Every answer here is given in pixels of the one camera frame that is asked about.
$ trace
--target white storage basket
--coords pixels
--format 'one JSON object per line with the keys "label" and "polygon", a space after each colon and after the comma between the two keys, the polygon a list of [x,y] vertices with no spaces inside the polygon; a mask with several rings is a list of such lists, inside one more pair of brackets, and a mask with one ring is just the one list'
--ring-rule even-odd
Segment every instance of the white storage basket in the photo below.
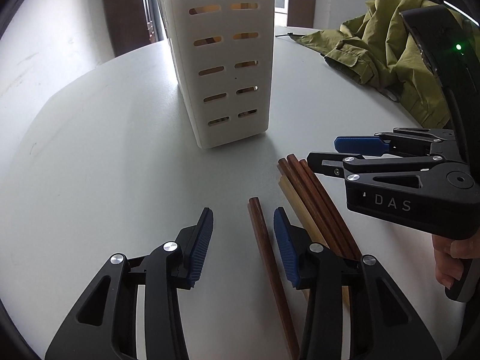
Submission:
{"label": "white storage basket", "polygon": [[198,146],[268,128],[275,0],[161,0]]}

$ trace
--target olive cloth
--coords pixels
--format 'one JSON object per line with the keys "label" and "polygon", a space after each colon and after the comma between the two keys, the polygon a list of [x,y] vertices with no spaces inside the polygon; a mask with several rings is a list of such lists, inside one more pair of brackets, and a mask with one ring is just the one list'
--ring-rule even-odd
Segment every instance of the olive cloth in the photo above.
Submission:
{"label": "olive cloth", "polygon": [[[328,65],[358,84],[370,85],[383,94],[393,93],[422,127],[442,128],[450,119],[445,98],[399,14],[435,3],[369,0],[366,5],[365,15],[346,21],[340,30],[289,36],[322,54]],[[451,12],[480,55],[478,27],[459,12]]]}

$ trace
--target metal screw cap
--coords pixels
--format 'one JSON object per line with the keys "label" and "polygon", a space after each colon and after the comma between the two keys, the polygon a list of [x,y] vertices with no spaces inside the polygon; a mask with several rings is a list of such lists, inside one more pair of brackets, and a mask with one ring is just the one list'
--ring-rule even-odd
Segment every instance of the metal screw cap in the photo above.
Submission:
{"label": "metal screw cap", "polygon": [[163,250],[164,251],[175,251],[177,250],[179,246],[177,245],[176,242],[167,242],[165,245],[163,245]]}
{"label": "metal screw cap", "polygon": [[367,255],[363,257],[363,262],[368,266],[374,266],[377,263],[375,257]]}
{"label": "metal screw cap", "polygon": [[110,257],[110,262],[112,264],[120,264],[123,261],[123,256],[121,254],[114,254]]}
{"label": "metal screw cap", "polygon": [[321,244],[311,244],[310,250],[314,253],[321,253],[323,252],[323,245]]}

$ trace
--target white table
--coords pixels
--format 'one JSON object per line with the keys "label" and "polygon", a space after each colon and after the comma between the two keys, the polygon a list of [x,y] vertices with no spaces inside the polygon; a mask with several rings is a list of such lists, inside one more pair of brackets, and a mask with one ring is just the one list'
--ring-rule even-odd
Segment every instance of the white table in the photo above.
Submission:
{"label": "white table", "polygon": [[[277,185],[279,158],[333,151],[338,135],[400,126],[416,126],[401,106],[354,84],[316,52],[278,38],[269,130],[202,150],[167,42],[123,55],[54,95],[17,151],[0,190],[2,300],[44,355],[111,254],[149,254],[208,206],[215,225],[202,277],[179,293],[190,358],[286,360],[248,199],[260,197],[270,228],[280,205],[298,223]],[[435,281],[430,236],[349,212],[343,181],[322,181],[362,252],[379,259],[449,353],[462,307]],[[301,337],[305,300],[285,287]]]}

